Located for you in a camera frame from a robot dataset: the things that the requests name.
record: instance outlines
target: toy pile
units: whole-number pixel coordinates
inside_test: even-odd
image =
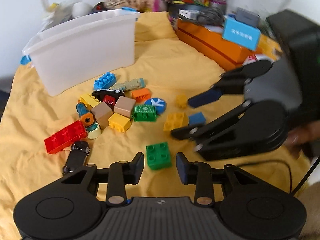
[[[107,72],[93,84],[92,94],[82,94],[76,105],[79,120],[73,122],[44,140],[47,153],[57,152],[71,146],[68,160],[63,167],[63,174],[74,171],[85,164],[89,156],[89,145],[82,139],[96,139],[103,129],[114,129],[125,133],[134,122],[155,122],[158,115],[166,109],[166,102],[161,98],[151,98],[151,92],[145,87],[143,78],[124,83],[116,83],[116,76]],[[124,92],[131,90],[131,98]],[[178,108],[187,107],[187,96],[178,95]],[[170,132],[190,124],[205,123],[203,114],[187,116],[186,113],[170,113],[164,123],[164,132]],[[150,169],[170,167],[171,156],[167,142],[146,147],[147,163]]]

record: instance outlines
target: human hand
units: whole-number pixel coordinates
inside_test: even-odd
[[[320,138],[320,121],[315,121],[290,131],[284,145],[294,157],[298,158],[301,145],[318,138]]]

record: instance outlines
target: white ball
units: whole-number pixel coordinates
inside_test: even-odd
[[[85,16],[89,14],[92,10],[92,6],[85,2],[77,2],[72,7],[72,17],[73,19]]]

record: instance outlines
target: dark blue lego brick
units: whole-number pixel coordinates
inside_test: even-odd
[[[93,88],[108,89],[117,82],[116,76],[113,73],[107,72],[94,81]]]
[[[201,112],[189,115],[189,125],[205,124],[205,122],[206,122],[206,119]]]

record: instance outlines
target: metal screw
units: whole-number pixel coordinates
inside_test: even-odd
[[[203,144],[200,143],[200,144],[198,144],[196,147],[194,147],[193,150],[194,150],[195,152],[197,152],[197,151],[201,150],[202,146],[203,146]]]
[[[244,81],[244,84],[246,85],[246,84],[248,84],[248,83],[250,83],[251,82],[251,78],[247,78],[245,81]]]
[[[197,203],[200,205],[210,205],[212,203],[212,199],[209,197],[199,197],[197,198]]]
[[[124,198],[121,196],[112,196],[108,199],[111,204],[120,204],[124,201]]]
[[[244,103],[242,104],[242,107],[247,107],[248,105],[251,104],[251,101],[250,100],[246,100],[244,101]]]
[[[198,130],[198,127],[193,128],[193,129],[189,132],[189,134],[193,134],[193,133],[195,133],[197,130]]]

